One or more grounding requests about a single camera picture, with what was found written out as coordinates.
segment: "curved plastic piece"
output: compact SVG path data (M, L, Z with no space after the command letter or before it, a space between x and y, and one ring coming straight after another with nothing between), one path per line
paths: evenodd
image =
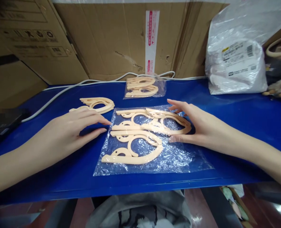
M155 79L152 77L136 77L127 79L127 90L134 90L137 88L143 88L155 83Z
M137 89L133 89L132 92L127 92L125 97L152 97L158 92L158 87L155 85L149 85Z
M134 109L134 110L122 110L116 111L118 115L122 115L125 118L130 118L131 121L123 121L119 125L114 125L112 130L149 130L157 133L163 133L165 135L177 135L177 134L186 134L191 130L191 123L185 118L168 111L160 111L155 109ZM147 118L153 119L149 123L144 123L139 125L134 122L134 117L137 115L144 115ZM171 130L166 127L164 120L170 118L175 120L180 125L184 126L181 130Z
M108 111L111 111L115 107L114 102L109 98L103 98L103 97L80 98L80 100L82 101L82 103L88 105L89 110L95 110L99 114L103 114L103 113L106 113ZM95 109L94 107L98 104L104 104L105 106L101 107L101 108L98 108L98 109Z
M111 155L104 155L101 159L101 162L141 165L141 164L148 163L154 160L155 158L157 158L163 150L161 139L148 131L143 131L143 130L111 131L111 135L112 136L133 135L133 137L128 142L128 148L121 147L116 149ZM151 145L156 146L156 149L145 156L138 157L138 154L133 152L131 149L132 141L137 138L145 139Z

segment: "cardboard box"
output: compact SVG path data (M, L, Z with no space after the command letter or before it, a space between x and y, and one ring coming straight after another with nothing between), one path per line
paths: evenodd
M189 4L184 33L174 66L176 78L205 76L206 48L211 20L229 5L218 2Z
M47 85L23 62L0 66L0 108L15 108L47 88Z
M89 78L110 80L127 72L145 73L149 10L159 11L155 73L173 70L189 2L53 2Z
M88 79L49 0L1 0L0 39L48 84Z

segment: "left hand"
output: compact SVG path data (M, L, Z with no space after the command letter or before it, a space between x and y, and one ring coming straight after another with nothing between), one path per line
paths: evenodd
M44 159L45 167L42 167L44 169L106 132L105 128L98 128L85 136L79 136L85 127L96 123L111 124L95 110L78 109L51 120L18 149L32 153L33 159L34 157L39 161Z

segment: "barcode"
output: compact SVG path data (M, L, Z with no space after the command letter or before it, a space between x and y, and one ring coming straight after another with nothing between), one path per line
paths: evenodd
M253 50L252 50L252 45L247 47L247 55L248 57L253 56Z

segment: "hole in plastic piece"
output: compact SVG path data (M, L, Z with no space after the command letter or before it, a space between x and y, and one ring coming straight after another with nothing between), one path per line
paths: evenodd
M94 104L93 108L98 109L98 108L102 108L102 107L105 107L105 106L106 106L105 104Z

